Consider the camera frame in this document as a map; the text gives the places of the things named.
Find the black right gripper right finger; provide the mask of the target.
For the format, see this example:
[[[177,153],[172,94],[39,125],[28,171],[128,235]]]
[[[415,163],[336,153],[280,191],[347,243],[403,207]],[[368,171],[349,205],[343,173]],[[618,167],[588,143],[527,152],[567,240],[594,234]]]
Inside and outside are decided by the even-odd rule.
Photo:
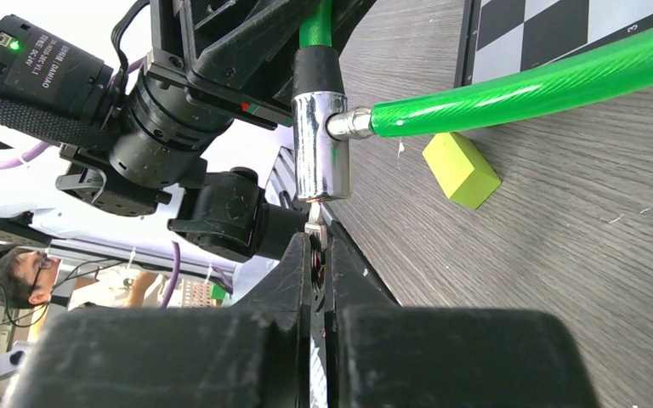
[[[596,407],[576,340],[534,309],[403,307],[326,252],[332,407]]]

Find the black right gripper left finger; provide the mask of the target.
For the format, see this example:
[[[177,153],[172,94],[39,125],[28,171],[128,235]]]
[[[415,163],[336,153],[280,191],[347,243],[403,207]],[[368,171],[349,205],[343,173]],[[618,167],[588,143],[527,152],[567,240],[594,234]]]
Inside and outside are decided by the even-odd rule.
[[[226,308],[88,308],[46,326],[5,407],[306,407],[309,237]]]

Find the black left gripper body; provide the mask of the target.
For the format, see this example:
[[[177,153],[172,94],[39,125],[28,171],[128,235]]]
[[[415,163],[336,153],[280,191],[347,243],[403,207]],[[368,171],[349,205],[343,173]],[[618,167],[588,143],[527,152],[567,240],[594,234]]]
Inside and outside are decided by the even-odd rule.
[[[262,128],[292,123],[299,28],[317,1],[151,1],[144,73]]]

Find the green cable lock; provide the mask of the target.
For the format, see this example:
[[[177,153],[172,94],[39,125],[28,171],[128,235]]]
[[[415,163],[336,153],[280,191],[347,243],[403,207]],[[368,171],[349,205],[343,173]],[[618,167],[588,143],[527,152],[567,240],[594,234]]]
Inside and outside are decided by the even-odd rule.
[[[590,105],[653,86],[653,28],[528,71],[487,82],[349,107],[332,45],[332,5],[309,8],[293,66],[292,128],[297,197],[351,195],[349,142],[463,131]]]

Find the silver cable lock keys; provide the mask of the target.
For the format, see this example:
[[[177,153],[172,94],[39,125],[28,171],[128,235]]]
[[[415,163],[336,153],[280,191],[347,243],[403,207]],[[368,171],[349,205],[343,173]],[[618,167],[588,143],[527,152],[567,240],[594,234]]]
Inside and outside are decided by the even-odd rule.
[[[326,249],[328,247],[327,225],[322,206],[312,201],[304,232],[309,235],[311,245],[311,283],[315,292],[320,292],[325,282]]]

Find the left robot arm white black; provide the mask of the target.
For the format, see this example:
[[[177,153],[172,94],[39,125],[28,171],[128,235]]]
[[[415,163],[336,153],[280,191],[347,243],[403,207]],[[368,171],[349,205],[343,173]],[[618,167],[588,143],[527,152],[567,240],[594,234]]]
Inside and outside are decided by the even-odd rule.
[[[111,33],[119,66],[16,16],[0,20],[0,125],[60,148],[56,186],[98,209],[151,215],[179,184],[168,228],[236,262],[278,259],[292,236],[327,249],[320,204],[351,193],[339,56],[369,1],[137,1]],[[122,38],[151,17],[150,52],[128,88]],[[297,198],[310,216],[266,201],[253,170],[210,173],[203,153],[237,121],[294,136]]]

